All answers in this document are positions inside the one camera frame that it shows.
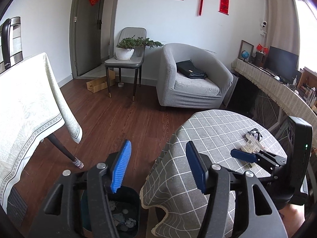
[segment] computer monitor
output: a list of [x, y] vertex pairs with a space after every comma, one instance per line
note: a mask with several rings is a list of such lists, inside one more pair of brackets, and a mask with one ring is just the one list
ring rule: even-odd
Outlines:
[[292, 83], [297, 62], [298, 55], [276, 47], [270, 47], [264, 68], [278, 75], [282, 82]]

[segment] trash bin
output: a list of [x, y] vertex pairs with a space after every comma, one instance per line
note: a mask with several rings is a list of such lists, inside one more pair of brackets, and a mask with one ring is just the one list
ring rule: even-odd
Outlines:
[[[139, 221], [140, 221], [140, 197], [139, 194], [132, 188], [121, 186], [116, 193], [107, 194], [109, 201], [118, 202], [118, 210], [121, 211], [122, 208], [120, 206], [120, 202], [130, 204], [130, 208], [128, 214], [123, 214], [125, 219], [132, 218], [136, 220], [136, 226], [133, 228], [129, 228], [128, 231], [122, 231], [119, 227], [117, 227], [118, 234], [120, 238], [133, 238], [137, 235], [139, 230]], [[91, 224], [89, 218], [89, 210], [88, 210], [88, 198], [87, 191], [85, 190], [81, 196], [80, 200], [81, 207], [81, 220], [83, 227], [91, 232]]]

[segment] gray armchair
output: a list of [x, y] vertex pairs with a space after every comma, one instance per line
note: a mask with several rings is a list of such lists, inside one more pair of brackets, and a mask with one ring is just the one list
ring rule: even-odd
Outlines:
[[[208, 78], [192, 80], [177, 72], [176, 63], [186, 60]], [[230, 71], [206, 50], [177, 43], [163, 47], [156, 85], [163, 107], [219, 108], [232, 81]]]

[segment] wooden floor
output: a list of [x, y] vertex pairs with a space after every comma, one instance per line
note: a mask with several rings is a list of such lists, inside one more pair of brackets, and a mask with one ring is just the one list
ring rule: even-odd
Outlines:
[[[90, 169], [107, 155], [118, 151], [124, 139], [132, 142], [132, 155], [123, 185], [140, 191], [145, 178], [172, 133], [196, 110], [168, 108], [159, 111], [156, 89], [137, 87], [132, 102], [132, 84], [112, 87], [95, 94], [86, 88], [87, 80], [72, 80], [61, 88], [70, 109], [83, 130], [80, 144], [75, 143], [65, 126], [55, 132], [64, 146]], [[15, 185], [28, 205], [21, 232], [26, 235], [42, 200], [63, 170], [80, 172], [72, 162], [47, 139], [40, 143]], [[145, 238], [147, 210], [141, 211], [137, 237]]]

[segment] picture frame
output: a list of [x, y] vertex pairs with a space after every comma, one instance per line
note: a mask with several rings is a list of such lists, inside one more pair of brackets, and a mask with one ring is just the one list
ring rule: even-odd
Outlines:
[[[254, 49], [254, 45], [248, 43], [247, 41], [241, 40], [241, 45], [240, 45], [240, 50], [239, 50], [239, 54], [238, 54], [238, 58], [241, 59], [242, 61], [246, 61], [249, 62], [251, 59], [251, 56], [253, 54], [253, 49]], [[243, 51], [246, 51], [249, 53], [249, 57], [247, 59], [244, 59], [241, 55], [241, 53]]]

